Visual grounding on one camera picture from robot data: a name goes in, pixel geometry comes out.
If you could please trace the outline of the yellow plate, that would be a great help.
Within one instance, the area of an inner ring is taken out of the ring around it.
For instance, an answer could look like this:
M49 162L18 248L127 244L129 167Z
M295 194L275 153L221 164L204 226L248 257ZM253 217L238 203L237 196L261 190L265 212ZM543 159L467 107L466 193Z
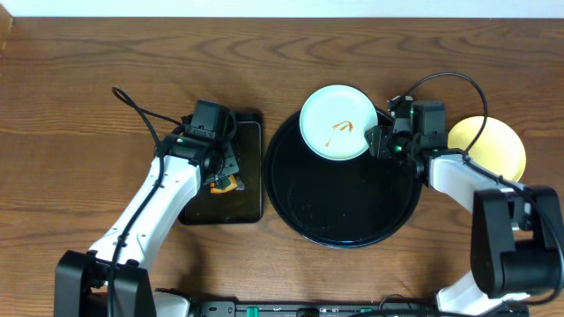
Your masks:
M465 150L482 123L482 116L458 122L449 132L448 147ZM526 167L526 152L520 137L509 125L491 117L486 119L484 130L468 153L477 164L510 181L519 181Z

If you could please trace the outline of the orange green sponge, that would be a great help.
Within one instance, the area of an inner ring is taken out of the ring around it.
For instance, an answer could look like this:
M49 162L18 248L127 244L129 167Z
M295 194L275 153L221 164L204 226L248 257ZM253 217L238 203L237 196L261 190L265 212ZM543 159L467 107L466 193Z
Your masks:
M241 178L239 176L235 176L234 174L228 176L227 178L214 181L210 187L210 191L214 195L225 194L234 190L242 191L245 189L245 185Z

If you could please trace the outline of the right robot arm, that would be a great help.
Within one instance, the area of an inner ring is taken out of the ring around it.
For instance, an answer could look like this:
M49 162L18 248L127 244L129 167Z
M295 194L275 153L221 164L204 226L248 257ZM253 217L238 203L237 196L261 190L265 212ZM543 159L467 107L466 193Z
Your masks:
M563 220L556 192L509 181L448 147L446 108L397 96L392 122L365 133L371 155L397 162L472 215L471 270L436 294L439 316L486 316L542 305L563 290Z

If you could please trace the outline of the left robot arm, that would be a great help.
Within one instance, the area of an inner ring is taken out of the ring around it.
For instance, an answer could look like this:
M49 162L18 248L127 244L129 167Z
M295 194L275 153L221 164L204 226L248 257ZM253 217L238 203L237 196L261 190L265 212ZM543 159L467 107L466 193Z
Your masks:
M149 280L162 243L186 204L234 162L228 141L167 136L123 214L85 253L56 266L56 316L187 316L189 296L154 290Z

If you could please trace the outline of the light blue plate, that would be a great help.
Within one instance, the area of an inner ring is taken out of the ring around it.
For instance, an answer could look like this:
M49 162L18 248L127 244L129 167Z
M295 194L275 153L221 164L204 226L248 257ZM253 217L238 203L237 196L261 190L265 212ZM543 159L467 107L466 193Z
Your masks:
M313 92L301 108L299 127L306 145L329 160L349 160L368 149L365 132L378 125L374 104L349 85Z

